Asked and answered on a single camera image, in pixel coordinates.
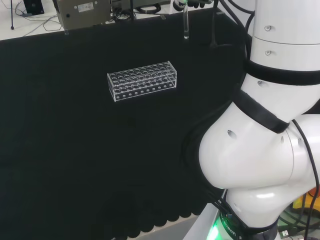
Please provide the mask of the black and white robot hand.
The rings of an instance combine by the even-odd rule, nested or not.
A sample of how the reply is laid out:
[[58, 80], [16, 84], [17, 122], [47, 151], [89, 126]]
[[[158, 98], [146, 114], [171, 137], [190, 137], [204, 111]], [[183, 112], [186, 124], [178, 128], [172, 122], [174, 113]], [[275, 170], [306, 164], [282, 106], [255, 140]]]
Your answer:
[[176, 11], [181, 12], [186, 6], [197, 9], [210, 5], [212, 2], [213, 0], [173, 0], [172, 6]]

